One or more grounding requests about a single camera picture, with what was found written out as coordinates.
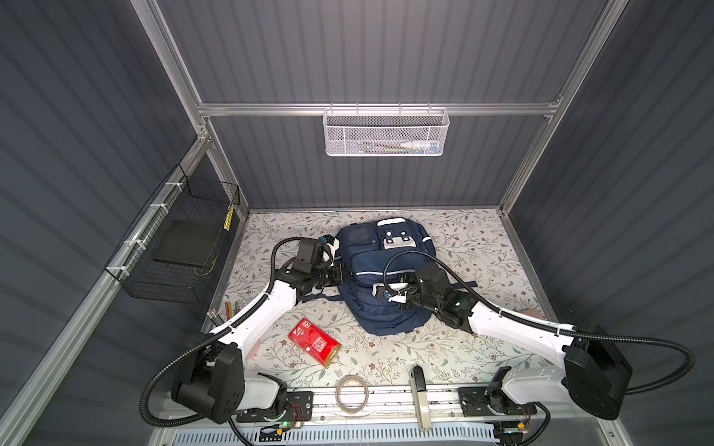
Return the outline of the navy blue backpack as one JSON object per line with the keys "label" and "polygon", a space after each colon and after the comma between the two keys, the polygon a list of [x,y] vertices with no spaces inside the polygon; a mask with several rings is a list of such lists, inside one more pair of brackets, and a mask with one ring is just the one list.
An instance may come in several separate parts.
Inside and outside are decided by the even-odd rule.
{"label": "navy blue backpack", "polygon": [[399,275],[428,262],[442,267],[451,282],[453,275],[436,259],[433,240],[421,224],[402,217],[370,221],[341,229],[336,239],[340,241],[337,255],[343,262],[343,284],[328,300],[345,303],[366,332],[375,336],[407,334],[435,317],[421,310],[402,312],[373,293],[375,284],[384,284],[390,291],[390,284],[400,282]]}

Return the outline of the red gold tin box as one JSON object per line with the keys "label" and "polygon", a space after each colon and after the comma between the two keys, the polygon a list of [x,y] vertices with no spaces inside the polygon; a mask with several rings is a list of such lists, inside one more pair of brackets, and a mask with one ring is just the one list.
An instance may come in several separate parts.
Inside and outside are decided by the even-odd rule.
{"label": "red gold tin box", "polygon": [[291,330],[288,338],[323,367],[333,362],[341,348],[340,342],[305,318]]}

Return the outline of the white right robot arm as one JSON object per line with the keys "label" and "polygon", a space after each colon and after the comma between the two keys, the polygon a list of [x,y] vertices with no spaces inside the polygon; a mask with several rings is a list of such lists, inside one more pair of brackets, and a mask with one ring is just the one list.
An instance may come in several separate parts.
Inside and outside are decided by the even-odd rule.
{"label": "white right robot arm", "polygon": [[[451,328],[502,339],[549,362],[525,372],[499,368],[485,392],[497,414],[513,406],[574,403],[591,416],[613,421],[626,397],[664,388],[695,366],[693,351],[673,341],[614,336],[598,324],[582,330],[507,310],[475,292],[442,260],[416,249],[387,260],[377,291],[401,304],[425,308]],[[621,344],[676,350],[684,360],[668,375],[633,387],[633,369],[618,348]]]}

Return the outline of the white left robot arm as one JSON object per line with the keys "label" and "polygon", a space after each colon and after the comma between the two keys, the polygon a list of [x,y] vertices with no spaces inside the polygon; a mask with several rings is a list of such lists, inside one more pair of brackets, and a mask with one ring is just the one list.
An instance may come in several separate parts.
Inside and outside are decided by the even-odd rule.
{"label": "white left robot arm", "polygon": [[[139,397],[139,415],[146,424],[168,429],[209,419],[216,424],[228,424],[238,440],[248,444],[234,419],[239,411],[269,410],[282,414],[287,404],[286,384],[270,375],[247,374],[247,354],[278,319],[313,290],[339,286],[344,281],[338,259],[340,243],[335,237],[293,240],[299,250],[283,267],[277,267],[276,260],[287,241],[273,247],[269,281],[254,300],[148,381]],[[192,414],[165,419],[151,412],[149,402],[155,387],[171,368],[177,370],[171,399],[192,410]]]}

